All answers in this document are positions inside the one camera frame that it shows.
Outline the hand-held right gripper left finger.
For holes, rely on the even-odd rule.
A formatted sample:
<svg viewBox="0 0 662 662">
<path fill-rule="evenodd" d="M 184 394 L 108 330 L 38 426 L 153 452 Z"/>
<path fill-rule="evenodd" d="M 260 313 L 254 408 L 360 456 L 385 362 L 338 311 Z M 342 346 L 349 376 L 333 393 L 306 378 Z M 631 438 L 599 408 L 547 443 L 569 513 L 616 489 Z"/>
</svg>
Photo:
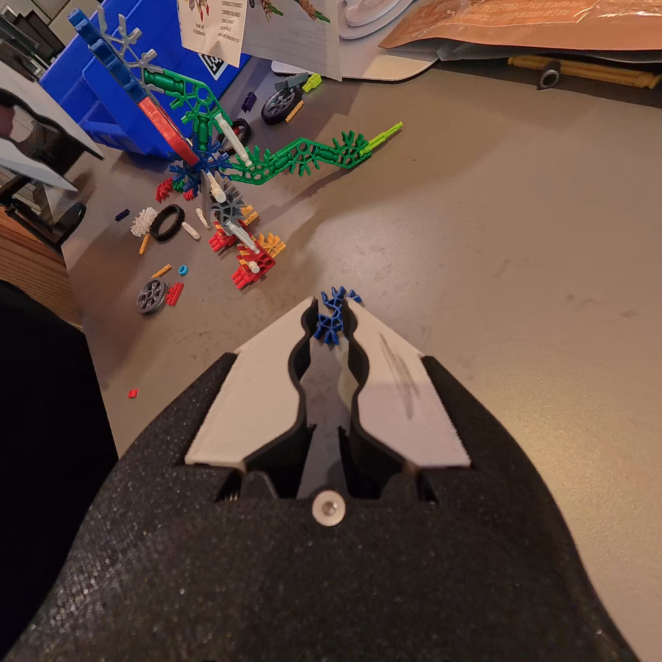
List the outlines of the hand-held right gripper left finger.
<svg viewBox="0 0 662 662">
<path fill-rule="evenodd" d="M 301 379 L 318 313 L 317 299 L 307 297 L 228 356 L 186 465 L 262 472 L 279 497 L 297 497 L 312 437 Z"/>
</svg>

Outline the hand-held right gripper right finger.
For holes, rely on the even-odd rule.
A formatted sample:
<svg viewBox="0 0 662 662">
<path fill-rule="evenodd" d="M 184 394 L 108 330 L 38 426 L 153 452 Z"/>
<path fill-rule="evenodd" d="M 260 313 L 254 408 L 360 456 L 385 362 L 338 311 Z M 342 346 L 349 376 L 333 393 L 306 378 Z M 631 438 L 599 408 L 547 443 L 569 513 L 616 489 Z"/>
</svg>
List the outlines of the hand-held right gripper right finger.
<svg viewBox="0 0 662 662">
<path fill-rule="evenodd" d="M 468 469 L 471 459 L 434 384 L 432 358 L 353 300 L 342 305 L 357 383 L 340 441 L 349 493 L 378 499 L 395 475 Z"/>
</svg>

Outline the blue snowflake connector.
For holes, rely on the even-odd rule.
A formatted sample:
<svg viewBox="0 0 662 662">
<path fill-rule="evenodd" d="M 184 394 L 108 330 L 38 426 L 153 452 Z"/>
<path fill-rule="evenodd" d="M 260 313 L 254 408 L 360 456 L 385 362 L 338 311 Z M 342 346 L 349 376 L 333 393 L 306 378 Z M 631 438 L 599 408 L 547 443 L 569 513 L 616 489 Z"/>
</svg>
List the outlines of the blue snowflake connector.
<svg viewBox="0 0 662 662">
<path fill-rule="evenodd" d="M 318 314 L 314 338 L 328 347 L 334 347 L 339 345 L 339 335 L 343 333 L 342 305 L 344 301 L 353 300 L 362 303 L 362 299 L 353 289 L 348 291 L 344 286 L 339 289 L 332 287 L 330 295 L 323 291 L 320 294 L 322 303 L 327 308 L 328 313 Z"/>
</svg>

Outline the printed white leaflet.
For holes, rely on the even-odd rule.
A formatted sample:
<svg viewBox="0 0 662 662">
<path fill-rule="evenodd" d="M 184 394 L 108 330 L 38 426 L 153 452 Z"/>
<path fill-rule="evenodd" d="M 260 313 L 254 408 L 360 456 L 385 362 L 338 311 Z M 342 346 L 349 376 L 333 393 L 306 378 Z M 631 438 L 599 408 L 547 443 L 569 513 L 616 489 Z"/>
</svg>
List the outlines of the printed white leaflet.
<svg viewBox="0 0 662 662">
<path fill-rule="evenodd" d="M 184 48 L 239 67 L 247 1 L 178 1 Z"/>
</svg>

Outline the wooden cabinet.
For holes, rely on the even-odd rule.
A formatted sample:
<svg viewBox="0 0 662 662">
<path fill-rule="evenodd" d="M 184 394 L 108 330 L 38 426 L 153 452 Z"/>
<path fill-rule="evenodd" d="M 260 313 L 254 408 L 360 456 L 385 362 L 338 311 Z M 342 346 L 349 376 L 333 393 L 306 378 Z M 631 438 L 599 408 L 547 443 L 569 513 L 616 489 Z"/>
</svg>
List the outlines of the wooden cabinet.
<svg viewBox="0 0 662 662">
<path fill-rule="evenodd" d="M 1 210 L 1 279 L 82 330 L 64 260 Z"/>
</svg>

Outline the grey wheel with black tyre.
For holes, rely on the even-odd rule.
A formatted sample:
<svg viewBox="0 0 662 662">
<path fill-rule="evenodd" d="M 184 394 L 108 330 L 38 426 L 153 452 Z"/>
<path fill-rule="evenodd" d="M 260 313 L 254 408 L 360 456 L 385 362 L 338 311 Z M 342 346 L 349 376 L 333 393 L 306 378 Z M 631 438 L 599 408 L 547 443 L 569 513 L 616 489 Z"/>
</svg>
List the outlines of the grey wheel with black tyre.
<svg viewBox="0 0 662 662">
<path fill-rule="evenodd" d="M 286 118 L 302 101 L 299 87 L 287 87 L 276 91 L 261 109 L 261 118 L 268 126 L 285 122 Z"/>
</svg>

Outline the yellow rods with grey clip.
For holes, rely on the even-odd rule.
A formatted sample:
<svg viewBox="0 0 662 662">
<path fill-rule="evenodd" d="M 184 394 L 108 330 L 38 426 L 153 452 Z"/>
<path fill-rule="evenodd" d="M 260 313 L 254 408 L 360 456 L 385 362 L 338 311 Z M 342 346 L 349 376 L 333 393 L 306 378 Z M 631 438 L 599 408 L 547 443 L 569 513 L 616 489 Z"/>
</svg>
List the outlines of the yellow rods with grey clip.
<svg viewBox="0 0 662 662">
<path fill-rule="evenodd" d="M 610 67 L 590 62 L 554 60 L 537 55 L 511 56 L 508 58 L 508 64 L 526 70 L 538 71 L 540 73 L 537 85 L 539 90 L 556 87 L 560 78 L 563 77 L 581 78 L 650 90 L 656 88 L 661 82 L 660 73 Z"/>
</svg>

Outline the grey pulley wheel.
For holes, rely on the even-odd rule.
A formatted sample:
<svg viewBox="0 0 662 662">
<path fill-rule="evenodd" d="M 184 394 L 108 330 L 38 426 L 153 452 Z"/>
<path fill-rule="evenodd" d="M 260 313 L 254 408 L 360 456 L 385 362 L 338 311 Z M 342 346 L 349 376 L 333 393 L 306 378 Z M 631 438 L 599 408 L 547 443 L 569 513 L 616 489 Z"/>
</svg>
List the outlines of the grey pulley wheel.
<svg viewBox="0 0 662 662">
<path fill-rule="evenodd" d="M 148 315 L 154 314 L 166 304 L 170 284 L 161 277 L 151 278 L 141 288 L 137 296 L 137 309 Z"/>
</svg>

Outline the blue plastic bin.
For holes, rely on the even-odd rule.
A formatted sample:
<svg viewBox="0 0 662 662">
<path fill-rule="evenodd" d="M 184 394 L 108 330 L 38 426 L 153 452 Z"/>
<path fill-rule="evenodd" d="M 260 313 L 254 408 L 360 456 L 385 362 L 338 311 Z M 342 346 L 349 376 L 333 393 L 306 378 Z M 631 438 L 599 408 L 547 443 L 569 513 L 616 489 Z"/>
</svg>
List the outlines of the blue plastic bin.
<svg viewBox="0 0 662 662">
<path fill-rule="evenodd" d="M 134 47 L 137 54 L 154 49 L 158 67 L 202 81 L 218 99 L 250 60 L 242 54 L 236 68 L 185 49 L 176 1 L 105 1 L 103 8 L 113 37 L 119 36 L 118 15 L 122 14 L 128 31 L 142 31 Z M 40 83 L 94 142 L 161 159 L 174 154 L 80 36 L 75 36 Z"/>
</svg>

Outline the colourful construction toy model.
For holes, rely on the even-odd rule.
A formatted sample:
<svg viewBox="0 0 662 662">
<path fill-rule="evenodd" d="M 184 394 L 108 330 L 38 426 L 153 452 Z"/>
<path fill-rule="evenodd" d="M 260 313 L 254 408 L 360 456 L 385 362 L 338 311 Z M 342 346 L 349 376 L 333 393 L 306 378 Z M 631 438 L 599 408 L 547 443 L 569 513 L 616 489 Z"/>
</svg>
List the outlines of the colourful construction toy model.
<svg viewBox="0 0 662 662">
<path fill-rule="evenodd" d="M 98 27 L 78 9 L 70 14 L 69 21 L 181 161 L 169 167 L 175 174 L 174 190 L 183 193 L 193 188 L 199 193 L 204 181 L 209 184 L 216 228 L 210 244 L 215 252 L 237 248 L 238 268 L 232 280 L 239 290 L 261 279 L 275 265 L 275 257 L 285 244 L 272 234 L 265 238 L 250 233 L 252 217 L 245 213 L 246 205 L 235 183 L 263 185 L 285 172 L 302 177 L 321 164 L 351 170 L 402 129 L 398 122 L 370 140 L 352 131 L 343 132 L 342 139 L 334 138 L 331 145 L 297 138 L 276 152 L 244 147 L 207 84 L 154 65 L 154 50 L 137 54 L 134 47 L 142 33 L 139 29 L 128 32 L 123 15 L 119 15 L 118 37 L 109 34 L 102 7 L 97 16 Z M 220 134 L 232 142 L 236 154 L 220 151 Z"/>
</svg>

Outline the printed instruction sheet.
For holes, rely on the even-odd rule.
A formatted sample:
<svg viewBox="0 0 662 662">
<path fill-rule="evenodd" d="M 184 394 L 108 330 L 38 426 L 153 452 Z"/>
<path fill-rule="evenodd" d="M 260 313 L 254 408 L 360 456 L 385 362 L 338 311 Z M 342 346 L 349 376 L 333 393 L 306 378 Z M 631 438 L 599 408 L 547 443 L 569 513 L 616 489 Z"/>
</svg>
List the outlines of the printed instruction sheet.
<svg viewBox="0 0 662 662">
<path fill-rule="evenodd" d="M 249 1 L 243 53 L 342 80 L 337 1 Z"/>
</svg>

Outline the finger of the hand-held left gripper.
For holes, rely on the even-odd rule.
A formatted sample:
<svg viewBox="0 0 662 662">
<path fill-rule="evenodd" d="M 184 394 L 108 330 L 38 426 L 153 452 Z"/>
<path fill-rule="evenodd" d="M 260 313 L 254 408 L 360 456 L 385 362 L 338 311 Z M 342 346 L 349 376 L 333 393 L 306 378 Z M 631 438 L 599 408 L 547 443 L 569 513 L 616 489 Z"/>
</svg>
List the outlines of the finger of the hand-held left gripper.
<svg viewBox="0 0 662 662">
<path fill-rule="evenodd" d="M 36 156 L 27 156 L 12 140 L 1 137 L 2 168 L 29 180 L 65 191 L 78 190 L 64 176 L 78 157 L 79 145 L 75 138 L 65 136 L 56 138 Z"/>
<path fill-rule="evenodd" d="M 16 104 L 21 105 L 37 120 L 50 123 L 76 139 L 87 152 L 103 156 L 95 142 L 38 82 L 25 78 L 4 62 L 1 62 L 1 91 L 12 97 Z"/>
</svg>

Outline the black rubber tyre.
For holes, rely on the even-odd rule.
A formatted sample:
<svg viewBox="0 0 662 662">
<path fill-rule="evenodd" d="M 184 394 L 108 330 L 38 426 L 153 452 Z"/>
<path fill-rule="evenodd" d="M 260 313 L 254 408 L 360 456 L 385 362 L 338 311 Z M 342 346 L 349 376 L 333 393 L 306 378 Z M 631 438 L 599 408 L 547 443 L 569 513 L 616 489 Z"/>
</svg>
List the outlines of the black rubber tyre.
<svg viewBox="0 0 662 662">
<path fill-rule="evenodd" d="M 159 244 L 172 240 L 183 227 L 185 211 L 177 204 L 161 209 L 152 221 L 149 234 Z"/>
<path fill-rule="evenodd" d="M 239 118 L 233 120 L 232 130 L 237 136 L 237 139 L 240 141 L 241 145 L 246 147 L 249 143 L 250 138 L 252 137 L 252 128 L 247 120 Z M 236 154 L 236 150 L 232 142 L 224 135 L 219 135 L 220 142 L 220 151 L 227 153 L 229 156 Z"/>
</svg>

